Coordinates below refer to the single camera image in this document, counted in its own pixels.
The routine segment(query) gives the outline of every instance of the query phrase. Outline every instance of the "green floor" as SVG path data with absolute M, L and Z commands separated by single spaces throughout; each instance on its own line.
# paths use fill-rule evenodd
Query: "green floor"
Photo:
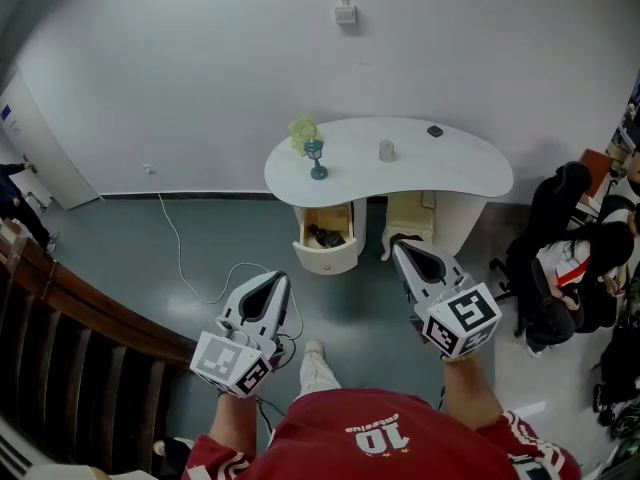
M 304 343 L 316 338 L 324 343 L 327 362 L 343 386 L 384 388 L 437 404 L 442 385 L 438 354 L 422 345 L 407 322 L 411 307 L 392 261 L 379 260 L 384 205 L 369 205 L 367 246 L 358 266 L 327 277 L 304 270 L 298 262 L 291 246 L 297 223 L 291 207 L 283 203 L 168 201 L 167 210 L 182 237 L 185 275 L 203 297 L 217 298 L 229 269 L 239 262 L 289 274 L 305 330 L 293 361 L 266 381 L 263 398 L 287 408 L 299 391 Z M 96 201 L 54 213 L 46 222 L 60 230 L 56 259 L 98 289 L 194 340 L 202 330 L 212 329 L 225 299 L 205 305 L 182 283 L 175 235 L 158 201 Z M 487 244 L 473 235 L 458 258 L 483 280 Z M 258 273 L 243 267 L 234 274 L 231 288 Z M 297 329 L 290 306 L 284 330 Z M 483 354 L 491 369 L 493 348 L 485 347 Z M 183 375 L 174 384 L 167 434 L 195 437 L 207 432 L 216 398 L 213 387 Z M 280 421 L 276 412 L 268 411 L 272 423 Z M 264 446 L 262 426 L 259 435 Z

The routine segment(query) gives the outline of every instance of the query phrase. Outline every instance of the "wall switch box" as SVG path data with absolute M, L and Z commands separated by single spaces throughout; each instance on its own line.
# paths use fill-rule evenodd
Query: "wall switch box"
M 338 5 L 336 7 L 336 23 L 338 25 L 353 25 L 357 23 L 355 5 Z

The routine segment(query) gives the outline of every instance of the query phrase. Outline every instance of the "drawer front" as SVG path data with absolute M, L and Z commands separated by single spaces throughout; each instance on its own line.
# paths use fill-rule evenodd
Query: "drawer front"
M 304 268 L 323 276 L 341 274 L 358 264 L 358 241 L 355 239 L 333 249 L 312 249 L 293 242 L 293 249 Z

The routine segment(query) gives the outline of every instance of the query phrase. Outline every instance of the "wooden railing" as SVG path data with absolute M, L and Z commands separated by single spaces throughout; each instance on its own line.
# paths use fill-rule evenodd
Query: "wooden railing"
M 107 297 L 31 239 L 2 242 L 0 411 L 61 461 L 153 472 L 171 372 L 188 368 L 195 342 Z

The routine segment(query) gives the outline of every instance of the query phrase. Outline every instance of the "yellow-green fan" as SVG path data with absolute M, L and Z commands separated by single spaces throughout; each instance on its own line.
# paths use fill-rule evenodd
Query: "yellow-green fan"
M 295 123 L 289 125 L 289 133 L 291 134 L 291 145 L 300 156 L 305 156 L 304 143 L 320 140 L 320 133 L 313 117 L 307 116 L 299 119 Z

